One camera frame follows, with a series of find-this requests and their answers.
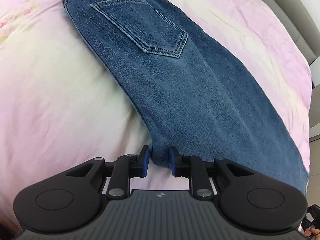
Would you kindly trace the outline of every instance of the person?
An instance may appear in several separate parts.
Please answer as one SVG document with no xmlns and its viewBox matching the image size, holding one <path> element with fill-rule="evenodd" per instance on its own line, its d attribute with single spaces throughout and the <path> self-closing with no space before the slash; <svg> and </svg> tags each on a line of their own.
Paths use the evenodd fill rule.
<svg viewBox="0 0 320 240">
<path fill-rule="evenodd" d="M 307 230 L 304 232 L 304 236 L 305 236 L 305 237 L 310 237 L 311 234 L 313 234 L 314 236 L 316 236 L 316 238 L 315 238 L 314 240 L 320 240 L 320 229 L 307 228 Z"/>
</svg>

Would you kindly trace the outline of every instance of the denim pants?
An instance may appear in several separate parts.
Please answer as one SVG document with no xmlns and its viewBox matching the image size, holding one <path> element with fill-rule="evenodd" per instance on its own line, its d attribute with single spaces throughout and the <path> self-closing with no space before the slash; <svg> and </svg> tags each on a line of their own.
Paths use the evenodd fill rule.
<svg viewBox="0 0 320 240">
<path fill-rule="evenodd" d="M 152 160 L 168 146 L 222 156 L 305 192 L 308 173 L 244 65 L 167 0 L 62 0 L 92 52 L 146 123 Z"/>
</svg>

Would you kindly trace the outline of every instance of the jeans pocket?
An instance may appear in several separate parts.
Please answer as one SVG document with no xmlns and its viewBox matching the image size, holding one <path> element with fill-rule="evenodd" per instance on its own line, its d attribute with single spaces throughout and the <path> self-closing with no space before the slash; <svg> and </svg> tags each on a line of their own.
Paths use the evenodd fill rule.
<svg viewBox="0 0 320 240">
<path fill-rule="evenodd" d="M 92 3 L 145 53 L 179 58 L 188 34 L 145 0 L 106 0 Z"/>
</svg>

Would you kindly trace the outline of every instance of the mattress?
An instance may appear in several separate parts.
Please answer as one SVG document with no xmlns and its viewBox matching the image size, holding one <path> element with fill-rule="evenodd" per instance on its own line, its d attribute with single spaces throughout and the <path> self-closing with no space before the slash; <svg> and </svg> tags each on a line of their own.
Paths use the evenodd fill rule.
<svg viewBox="0 0 320 240">
<path fill-rule="evenodd" d="M 236 56 L 281 117 L 309 172 L 311 74 L 284 26 L 260 0 L 168 0 Z M 61 0 L 0 0 L 0 221 L 18 232 L 23 188 L 101 156 L 152 145 L 112 75 L 82 42 Z M 150 163 L 131 188 L 186 189 Z"/>
</svg>

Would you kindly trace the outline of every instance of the jeans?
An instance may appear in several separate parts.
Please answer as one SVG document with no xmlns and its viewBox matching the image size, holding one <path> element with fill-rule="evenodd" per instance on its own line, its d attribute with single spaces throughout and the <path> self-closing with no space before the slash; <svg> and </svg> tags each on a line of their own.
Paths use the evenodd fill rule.
<svg viewBox="0 0 320 240">
<path fill-rule="evenodd" d="M 300 153 L 244 65 L 167 0 L 62 0 L 92 52 L 146 123 L 152 160 L 168 146 L 222 156 L 305 192 Z"/>
</svg>

